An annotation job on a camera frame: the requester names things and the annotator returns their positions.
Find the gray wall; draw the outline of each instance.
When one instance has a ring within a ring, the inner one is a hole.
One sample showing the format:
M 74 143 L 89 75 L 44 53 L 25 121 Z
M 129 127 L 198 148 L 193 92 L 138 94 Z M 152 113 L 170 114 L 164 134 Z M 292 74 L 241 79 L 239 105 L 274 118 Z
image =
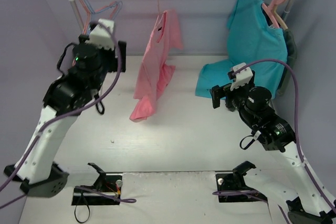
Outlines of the gray wall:
M 21 157 L 39 118 L 42 99 L 58 76 L 57 59 L 66 44 L 45 0 L 0 0 L 0 169 Z M 5 176 L 0 172 L 0 184 Z M 21 194 L 11 183 L 0 205 Z M 18 223 L 24 200 L 0 210 L 1 223 Z
M 113 0 L 91 0 L 95 8 Z M 79 28 L 67 0 L 47 0 L 68 39 Z M 143 54 L 157 15 L 156 0 L 123 0 L 117 38 L 128 42 L 130 54 Z M 226 21 L 236 0 L 161 0 L 161 9 L 175 8 L 180 17 L 184 54 L 225 54 Z
M 302 149 L 327 188 L 336 195 L 336 0 L 300 0 L 288 26 L 299 50 L 299 132 Z M 294 91 L 276 99 L 280 115 L 293 122 Z

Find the pink shirt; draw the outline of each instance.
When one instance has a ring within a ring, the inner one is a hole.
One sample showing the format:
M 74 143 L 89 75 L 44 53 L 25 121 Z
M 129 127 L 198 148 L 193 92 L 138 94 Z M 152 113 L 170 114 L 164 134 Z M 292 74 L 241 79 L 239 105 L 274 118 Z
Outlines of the pink shirt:
M 156 112 L 156 101 L 163 94 L 175 71 L 165 62 L 171 48 L 183 49 L 180 25 L 175 10 L 166 10 L 156 19 L 142 58 L 134 99 L 139 99 L 130 120 L 138 122 Z

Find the white tabletop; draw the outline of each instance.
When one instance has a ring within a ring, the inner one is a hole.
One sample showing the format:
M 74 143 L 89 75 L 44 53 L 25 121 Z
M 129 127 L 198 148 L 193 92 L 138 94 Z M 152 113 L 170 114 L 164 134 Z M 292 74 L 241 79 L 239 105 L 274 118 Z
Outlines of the white tabletop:
M 283 178 L 281 170 L 273 172 Z M 82 174 L 72 174 L 67 188 L 53 198 L 28 198 L 19 224 L 77 224 L 71 206 L 73 186 L 91 185 Z M 285 224 L 273 202 L 219 203 L 214 172 L 126 173 L 122 198 L 135 204 L 90 206 L 87 224 Z M 80 220 L 85 206 L 77 208 Z
M 126 73 L 103 101 L 105 115 L 92 108 L 69 130 L 56 156 L 62 167 L 84 171 L 94 162 L 109 172 L 206 171 L 232 170 L 249 160 L 259 168 L 279 168 L 259 143 L 247 151 L 239 148 L 250 129 L 237 113 L 227 111 L 223 102 L 214 110 L 211 99 L 195 96 L 203 65 L 223 56 L 171 57 L 167 63 L 176 71 L 157 102 L 157 113 L 146 121 L 130 121 L 141 59 L 127 58 Z M 104 89 L 113 79 L 108 74 Z

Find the black cable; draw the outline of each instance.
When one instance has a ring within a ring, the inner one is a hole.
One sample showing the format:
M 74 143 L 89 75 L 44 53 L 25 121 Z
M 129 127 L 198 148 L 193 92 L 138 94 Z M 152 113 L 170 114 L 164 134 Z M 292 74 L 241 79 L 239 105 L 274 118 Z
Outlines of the black cable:
M 96 100 L 96 99 L 99 98 L 99 95 L 95 94 L 93 97 Z M 104 113 L 105 113 L 105 106 L 102 103 L 102 101 L 98 102 L 95 106 L 96 106 L 96 110 L 98 111 L 98 113 L 101 114 L 101 115 L 104 115 Z
M 243 144 L 243 141 L 248 138 L 249 136 L 253 137 L 253 135 L 248 135 L 248 136 L 245 136 L 242 140 L 240 140 L 240 143 L 239 143 L 239 147 L 243 150 L 247 150 L 250 148 L 250 146 L 255 142 L 254 139 L 251 140 L 251 142 L 249 142 L 245 147 L 242 146 Z
M 57 67 L 57 70 L 58 70 L 60 73 L 62 73 L 63 76 L 65 76 L 65 73 L 64 73 L 60 68 L 61 68 L 62 62 L 63 62 L 63 60 L 64 60 L 64 57 L 65 57 L 65 55 L 67 54 L 67 50 L 68 50 L 68 48 L 69 48 L 70 46 L 76 46 L 76 45 L 77 45 L 77 44 L 74 43 L 74 42 L 68 44 L 68 45 L 65 47 L 65 49 L 64 49 L 63 54 L 61 55 L 61 57 L 59 57 L 59 60 L 58 60 L 58 62 L 57 62 L 56 67 Z
M 89 210 L 89 216 L 88 216 L 88 218 L 87 218 L 85 221 L 80 221 L 80 220 L 77 218 L 77 215 L 76 215 L 77 206 L 78 206 L 78 204 L 80 203 L 80 200 L 81 200 L 81 199 L 83 199 L 84 204 L 87 206 L 87 208 L 88 208 L 88 210 Z M 89 204 L 88 204 L 87 200 L 85 199 L 85 197 L 84 197 L 84 195 L 83 195 L 83 191 L 80 193 L 80 197 L 79 197 L 79 199 L 78 199 L 78 201 L 77 201 L 77 203 L 76 203 L 76 207 L 75 207 L 75 210 L 74 210 L 74 213 L 73 213 L 73 214 L 75 215 L 75 219 L 76 219 L 76 221 L 77 221 L 78 223 L 80 223 L 80 224 L 83 224 L 83 223 L 87 222 L 87 221 L 89 220 L 89 218 L 90 218 L 90 215 L 91 215 L 90 207 L 89 207 Z

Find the purple cable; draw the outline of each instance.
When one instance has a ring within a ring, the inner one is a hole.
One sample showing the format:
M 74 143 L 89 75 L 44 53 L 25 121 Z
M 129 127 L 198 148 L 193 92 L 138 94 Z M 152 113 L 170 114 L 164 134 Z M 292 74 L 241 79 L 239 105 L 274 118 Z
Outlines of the purple cable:
M 253 195 L 250 195 L 250 194 L 255 194 L 255 193 L 258 193 L 257 190 L 250 190 L 250 191 L 245 191 L 245 192 L 242 192 L 242 191 L 215 191 L 213 192 L 212 194 L 213 195 L 217 195 L 217 196 L 238 196 L 238 195 L 246 195 L 247 197 L 249 198 L 252 198 L 252 199 L 257 199 L 259 201 L 262 201 L 264 203 L 267 203 L 268 202 L 264 199 L 260 199 L 258 197 L 255 197 Z M 290 224 L 288 218 L 287 218 L 287 215 L 285 214 L 285 212 L 283 211 L 282 207 L 278 206 L 281 213 L 282 213 L 282 216 L 283 218 L 285 219 L 286 223 L 287 224 Z
M 11 201 L 7 202 L 6 204 L 3 204 L 2 206 L 0 206 L 0 210 L 3 209 L 3 208 L 5 208 L 5 207 L 7 207 L 7 206 L 9 206 L 10 204 L 13 204 L 14 202 L 17 202 L 19 199 L 22 199 L 24 197 L 26 197 L 26 195 L 22 194 L 21 196 L 15 198 L 15 199 L 12 199 Z
M 89 103 L 87 105 L 85 105 L 84 107 L 65 113 L 63 115 L 57 116 L 51 120 L 49 120 L 48 122 L 46 122 L 45 124 L 42 125 L 42 127 L 38 130 L 38 135 L 36 135 L 36 137 L 34 138 L 32 144 L 30 145 L 30 147 L 28 148 L 28 150 L 26 151 L 26 153 L 23 155 L 21 161 L 19 162 L 19 164 L 17 165 L 17 167 L 15 168 L 15 170 L 13 171 L 13 173 L 7 178 L 7 180 L 0 186 L 0 192 L 9 184 L 9 182 L 12 181 L 12 179 L 15 177 L 15 175 L 18 173 L 18 171 L 20 170 L 20 168 L 22 167 L 23 163 L 25 162 L 25 160 L 27 159 L 28 155 L 31 153 L 32 149 L 34 148 L 34 146 L 36 145 L 37 141 L 40 139 L 43 131 L 52 123 L 55 123 L 58 120 L 64 119 L 68 116 L 72 116 L 72 115 L 76 115 L 84 110 L 87 110 L 88 108 L 94 106 L 95 104 L 99 103 L 101 100 L 103 100 L 110 92 L 111 90 L 114 88 L 115 84 L 117 84 L 117 81 L 119 79 L 119 75 L 121 73 L 121 53 L 120 53 L 120 48 L 118 46 L 118 42 L 116 40 L 116 38 L 114 37 L 114 34 L 110 32 L 110 30 L 102 23 L 99 23 L 97 21 L 91 21 L 90 22 L 91 25 L 99 25 L 101 26 L 103 29 L 106 30 L 106 32 L 110 35 L 111 40 L 113 41 L 114 45 L 116 46 L 116 50 L 117 50 L 117 60 L 118 60 L 118 68 L 117 68 L 117 74 L 116 77 L 114 78 L 114 81 L 112 82 L 111 86 L 108 88 L 108 90 L 98 99 L 94 100 L 92 103 Z
M 298 153 L 299 153 L 299 157 L 301 162 L 305 161 L 305 157 L 303 156 L 303 152 L 301 150 L 301 146 L 300 146 L 300 140 L 299 140 L 299 116 L 298 116 L 298 110 L 299 110 L 299 85 L 298 85 L 298 81 L 296 79 L 296 76 L 294 74 L 294 71 L 290 68 L 289 65 L 287 65 L 285 62 L 281 61 L 281 60 L 277 60 L 277 59 L 263 59 L 263 60 L 256 60 L 253 61 L 245 66 L 243 66 L 242 68 L 238 69 L 237 71 L 233 72 L 232 75 L 236 75 L 237 73 L 241 72 L 242 70 L 244 70 L 245 68 L 248 68 L 254 64 L 260 63 L 260 62 L 265 62 L 265 61 L 272 61 L 272 62 L 276 62 L 279 64 L 284 65 L 287 70 L 290 72 L 290 74 L 292 75 L 293 81 L 294 81 L 294 88 L 295 88 L 295 110 L 294 110 L 294 128 L 295 128 L 295 139 L 296 139 L 296 147 L 298 149 Z M 319 193 L 321 194 L 322 198 L 326 201 L 326 203 L 329 205 L 329 207 L 333 210 L 333 212 L 336 214 L 336 208 L 333 205 L 332 202 L 330 202 L 330 200 L 327 198 L 327 196 L 324 194 L 324 192 L 322 191 L 321 187 L 319 186 L 319 184 L 317 183 L 316 179 L 314 178 L 314 176 L 312 175 L 309 167 L 305 164 L 304 168 L 309 176 L 309 178 L 311 179 L 311 181 L 313 182 L 313 184 L 315 185 L 317 191 L 319 191 Z
M 90 193 L 94 193 L 94 194 L 98 194 L 104 198 L 108 198 L 108 199 L 112 199 L 114 201 L 117 201 L 117 202 L 123 202 L 123 203 L 136 203 L 136 199 L 118 199 L 117 197 L 113 197 L 113 196 L 110 196 L 110 195 L 106 195 L 106 194 L 103 194 L 99 191 L 96 191 L 96 190 L 92 190 L 90 188 L 86 188 L 86 187 L 83 187 L 83 186 L 75 186 L 76 189 L 80 189 L 80 190 L 84 190 L 84 191 L 89 191 Z

